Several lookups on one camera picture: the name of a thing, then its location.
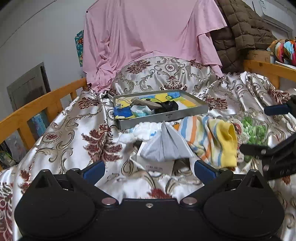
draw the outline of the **wooden slat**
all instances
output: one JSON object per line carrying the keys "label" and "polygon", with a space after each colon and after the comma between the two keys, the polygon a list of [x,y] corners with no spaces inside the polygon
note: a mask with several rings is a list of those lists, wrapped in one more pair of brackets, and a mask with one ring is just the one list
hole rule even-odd
{"label": "wooden slat", "polygon": [[76,93],[76,91],[71,92],[70,95],[71,95],[71,99],[72,99],[72,100],[75,100],[75,99],[77,98],[77,93]]}
{"label": "wooden slat", "polygon": [[265,74],[276,75],[296,82],[296,70],[281,65],[245,60],[244,69],[251,69],[253,72],[262,71]]}
{"label": "wooden slat", "polygon": [[30,150],[32,148],[32,146],[35,144],[35,139],[31,133],[31,130],[30,130],[27,122],[24,122],[20,125],[18,132],[19,132],[20,137],[24,143],[25,148],[27,150]]}
{"label": "wooden slat", "polygon": [[58,98],[63,98],[64,96],[72,93],[73,91],[83,87],[86,85],[86,79],[80,79],[80,80],[76,80],[68,85],[65,85],[57,90],[55,90],[56,92],[56,97]]}
{"label": "wooden slat", "polygon": [[51,123],[62,110],[63,107],[61,101],[53,101],[52,105],[45,109],[48,121]]}
{"label": "wooden slat", "polygon": [[279,76],[274,74],[266,74],[266,77],[269,79],[270,83],[278,90],[279,89]]}
{"label": "wooden slat", "polygon": [[[63,86],[55,91],[51,91],[33,101],[19,108],[4,120],[0,122],[0,143],[3,142],[9,135],[11,135],[18,128],[22,127],[24,123],[33,116],[37,115],[42,110],[46,109],[49,113],[50,122],[63,110],[60,99],[76,89],[86,86],[86,79],[80,79]],[[28,140],[28,146],[32,143],[32,139]]]}

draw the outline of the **bolt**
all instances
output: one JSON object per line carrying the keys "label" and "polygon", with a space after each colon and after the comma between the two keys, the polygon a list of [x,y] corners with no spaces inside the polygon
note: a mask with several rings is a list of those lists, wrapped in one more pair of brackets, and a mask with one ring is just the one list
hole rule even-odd
{"label": "bolt", "polygon": [[151,208],[151,207],[153,207],[153,204],[152,203],[146,203],[146,207]]}
{"label": "bolt", "polygon": [[112,198],[112,197],[105,197],[102,199],[102,204],[105,204],[105,205],[113,205],[116,203],[116,199],[115,198]]}
{"label": "bolt", "polygon": [[197,200],[194,197],[185,197],[183,199],[183,203],[185,203],[187,205],[193,205],[193,204],[197,203]]}

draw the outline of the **colorful artwork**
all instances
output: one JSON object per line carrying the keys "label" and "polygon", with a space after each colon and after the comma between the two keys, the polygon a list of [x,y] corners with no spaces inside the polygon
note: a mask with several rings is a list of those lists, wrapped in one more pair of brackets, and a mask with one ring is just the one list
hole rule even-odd
{"label": "colorful artwork", "polygon": [[82,67],[83,59],[83,30],[81,30],[75,37],[76,49],[79,59],[80,67]]}

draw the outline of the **floral patterned bedspread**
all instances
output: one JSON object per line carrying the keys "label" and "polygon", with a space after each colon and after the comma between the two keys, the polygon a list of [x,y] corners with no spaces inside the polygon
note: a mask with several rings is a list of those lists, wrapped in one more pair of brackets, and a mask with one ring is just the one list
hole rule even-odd
{"label": "floral patterned bedspread", "polygon": [[[186,160],[175,163],[172,176],[147,172],[136,162],[137,147],[119,141],[124,131],[115,124],[111,96],[168,89],[182,89],[206,101],[207,115],[213,118],[240,121],[251,117],[268,130],[266,141],[271,147],[296,130],[296,120],[290,114],[273,117],[264,114],[264,106],[281,104],[290,94],[296,94],[294,90],[276,91],[264,76],[244,72],[217,79],[209,67],[172,57],[133,62],[117,74],[107,94],[97,94],[91,88],[83,91],[56,117],[18,166],[0,173],[0,240],[21,237],[13,210],[41,169],[61,174],[103,160],[105,175],[96,186],[120,202],[123,198],[180,200],[200,188],[203,184],[192,174]],[[235,172],[260,168],[255,159],[246,163],[239,155],[238,162]],[[271,186],[286,212],[280,236],[284,241],[293,240],[296,177],[272,181]]]}

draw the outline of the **striped towel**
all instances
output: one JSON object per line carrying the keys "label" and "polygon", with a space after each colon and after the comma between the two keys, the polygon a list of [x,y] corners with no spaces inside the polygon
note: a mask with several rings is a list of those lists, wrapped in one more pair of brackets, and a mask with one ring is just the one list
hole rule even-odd
{"label": "striped towel", "polygon": [[191,149],[215,168],[237,166],[237,137],[233,124],[208,116],[185,117],[179,133]]}

